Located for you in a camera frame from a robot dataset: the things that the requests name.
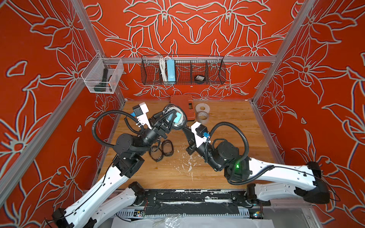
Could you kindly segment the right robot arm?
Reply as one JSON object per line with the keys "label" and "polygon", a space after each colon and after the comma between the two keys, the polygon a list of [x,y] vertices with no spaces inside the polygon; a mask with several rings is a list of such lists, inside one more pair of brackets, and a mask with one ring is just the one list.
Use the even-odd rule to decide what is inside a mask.
{"label": "right robot arm", "polygon": [[189,143],[188,154],[198,153],[204,161],[216,172],[224,172],[227,182],[234,186],[252,186],[256,180],[269,181],[269,184],[259,187],[253,185],[253,190],[247,190],[247,197],[256,201],[269,201],[277,198],[301,197],[313,204],[330,202],[328,184],[322,179],[319,164],[309,161],[305,165],[290,166],[260,161],[248,156],[249,144],[244,133],[235,125],[228,122],[218,123],[228,126],[237,132],[244,143],[244,153],[226,139],[219,139],[218,146],[211,142],[213,132],[207,127],[195,123],[182,130]]}

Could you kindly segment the aluminium frame post right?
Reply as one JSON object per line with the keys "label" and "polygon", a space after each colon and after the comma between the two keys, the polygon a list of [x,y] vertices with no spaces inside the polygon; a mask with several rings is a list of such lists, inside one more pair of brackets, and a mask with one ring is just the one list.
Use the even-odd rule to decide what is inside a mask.
{"label": "aluminium frame post right", "polygon": [[254,105],[258,104],[258,100],[261,97],[261,95],[263,94],[263,91],[264,91],[266,85],[269,83],[270,78],[273,76],[275,70],[278,68],[279,64],[283,60],[292,41],[294,40],[295,36],[297,35],[297,33],[300,29],[300,26],[303,24],[305,18],[309,14],[309,11],[311,10],[311,8],[313,7],[315,2],[316,1],[314,1],[314,0],[304,1],[302,7],[300,8],[300,10],[298,12],[298,15],[294,19],[291,28],[289,29],[281,47],[279,48],[279,50],[277,52],[274,62],[271,63],[268,71],[266,72],[265,76],[263,77],[263,79],[260,83],[259,88],[256,90],[256,92],[252,98],[252,103]]}

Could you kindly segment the black round pouch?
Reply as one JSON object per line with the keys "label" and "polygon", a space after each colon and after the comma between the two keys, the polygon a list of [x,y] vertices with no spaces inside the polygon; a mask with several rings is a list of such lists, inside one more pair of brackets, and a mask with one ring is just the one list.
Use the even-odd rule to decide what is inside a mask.
{"label": "black round pouch", "polygon": [[174,154],[174,145],[170,140],[162,142],[161,150],[164,156],[171,157]]}
{"label": "black round pouch", "polygon": [[155,162],[160,162],[164,158],[164,154],[160,147],[153,145],[149,150],[150,158]]}
{"label": "black round pouch", "polygon": [[163,109],[164,122],[172,123],[172,129],[182,130],[187,125],[187,116],[185,112],[175,104],[168,104]]}

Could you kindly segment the green screwdriver in box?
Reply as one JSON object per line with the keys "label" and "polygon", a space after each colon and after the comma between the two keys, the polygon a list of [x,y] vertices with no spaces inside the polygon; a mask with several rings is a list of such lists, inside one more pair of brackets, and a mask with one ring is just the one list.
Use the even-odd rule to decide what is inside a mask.
{"label": "green screwdriver in box", "polygon": [[94,86],[95,92],[105,92],[107,88],[107,75],[108,75],[108,69],[105,68],[103,70],[103,76],[100,83],[98,83],[96,86]]}

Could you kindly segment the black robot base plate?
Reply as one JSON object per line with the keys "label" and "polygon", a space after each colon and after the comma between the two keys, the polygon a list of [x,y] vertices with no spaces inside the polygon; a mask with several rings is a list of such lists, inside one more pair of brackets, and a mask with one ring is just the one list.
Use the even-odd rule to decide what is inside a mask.
{"label": "black robot base plate", "polygon": [[245,190],[146,190],[139,204],[122,209],[118,216],[131,219],[168,216],[212,216],[263,218],[264,207],[271,202],[249,199]]}

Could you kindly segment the green charger plug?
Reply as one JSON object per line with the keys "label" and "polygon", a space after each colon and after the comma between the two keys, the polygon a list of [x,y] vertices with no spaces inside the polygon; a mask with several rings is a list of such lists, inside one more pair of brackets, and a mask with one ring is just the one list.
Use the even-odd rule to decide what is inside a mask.
{"label": "green charger plug", "polygon": [[175,119],[174,119],[174,123],[179,123],[180,121],[183,121],[183,115],[179,112],[176,112],[175,114]]}

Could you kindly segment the clear packing tape roll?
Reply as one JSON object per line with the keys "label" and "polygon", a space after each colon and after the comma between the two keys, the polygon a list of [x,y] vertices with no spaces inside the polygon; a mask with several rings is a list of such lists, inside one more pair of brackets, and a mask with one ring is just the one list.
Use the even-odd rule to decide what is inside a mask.
{"label": "clear packing tape roll", "polygon": [[198,112],[196,114],[196,118],[197,118],[197,121],[199,123],[201,123],[201,124],[207,124],[208,121],[209,121],[209,114],[206,113],[206,112],[201,111],[201,112]]}

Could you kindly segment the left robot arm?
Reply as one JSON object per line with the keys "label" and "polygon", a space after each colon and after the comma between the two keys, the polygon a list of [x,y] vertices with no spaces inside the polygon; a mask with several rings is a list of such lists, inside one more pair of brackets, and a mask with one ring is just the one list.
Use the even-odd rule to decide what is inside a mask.
{"label": "left robot arm", "polygon": [[[98,122],[109,114],[121,114],[134,121],[141,129],[134,135],[122,134],[116,144],[101,140],[96,133]],[[52,214],[52,221],[58,228],[98,228],[107,219],[135,202],[143,202],[144,189],[138,182],[116,195],[110,195],[127,182],[144,163],[143,155],[161,138],[167,138],[171,130],[186,126],[184,114],[166,107],[163,111],[147,118],[146,111],[136,106],[133,114],[111,110],[98,116],[92,125],[92,135],[101,145],[113,148],[116,156],[105,175],[67,208],[59,208]]]}

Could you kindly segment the white tape roll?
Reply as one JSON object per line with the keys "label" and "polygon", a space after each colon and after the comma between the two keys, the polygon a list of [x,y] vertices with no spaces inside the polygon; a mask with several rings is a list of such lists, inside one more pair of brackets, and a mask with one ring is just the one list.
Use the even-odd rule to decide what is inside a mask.
{"label": "white tape roll", "polygon": [[199,103],[195,106],[195,111],[198,112],[205,112],[205,113],[210,113],[210,107],[208,104],[206,103]]}

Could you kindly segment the clear acrylic wall box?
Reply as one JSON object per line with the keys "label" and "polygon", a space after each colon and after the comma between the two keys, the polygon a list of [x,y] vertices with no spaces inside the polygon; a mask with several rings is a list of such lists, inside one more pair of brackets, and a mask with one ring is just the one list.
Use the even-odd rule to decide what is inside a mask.
{"label": "clear acrylic wall box", "polygon": [[113,94],[124,73],[121,59],[103,58],[97,53],[81,74],[90,93]]}

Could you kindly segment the aluminium horizontal back rail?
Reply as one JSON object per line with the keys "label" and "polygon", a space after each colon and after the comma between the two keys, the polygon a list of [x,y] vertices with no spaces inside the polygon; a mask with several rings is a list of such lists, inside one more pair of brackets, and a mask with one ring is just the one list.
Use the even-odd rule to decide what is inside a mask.
{"label": "aluminium horizontal back rail", "polygon": [[[137,58],[102,58],[104,64],[117,65],[120,61],[123,64],[139,64],[143,60],[159,60],[163,57],[137,57]],[[260,63],[260,62],[270,62],[276,61],[276,56],[254,56],[254,57],[209,57],[209,56],[188,56],[188,57],[171,57],[174,60],[223,60],[225,63]]]}

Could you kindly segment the orange plastic tool case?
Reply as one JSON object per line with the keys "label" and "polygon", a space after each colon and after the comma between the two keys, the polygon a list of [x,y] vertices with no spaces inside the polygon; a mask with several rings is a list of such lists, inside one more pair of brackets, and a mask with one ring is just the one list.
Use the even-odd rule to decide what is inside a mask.
{"label": "orange plastic tool case", "polygon": [[195,110],[193,109],[193,97],[190,94],[172,95],[170,103],[179,106],[187,116],[188,121],[193,121],[196,118]]}

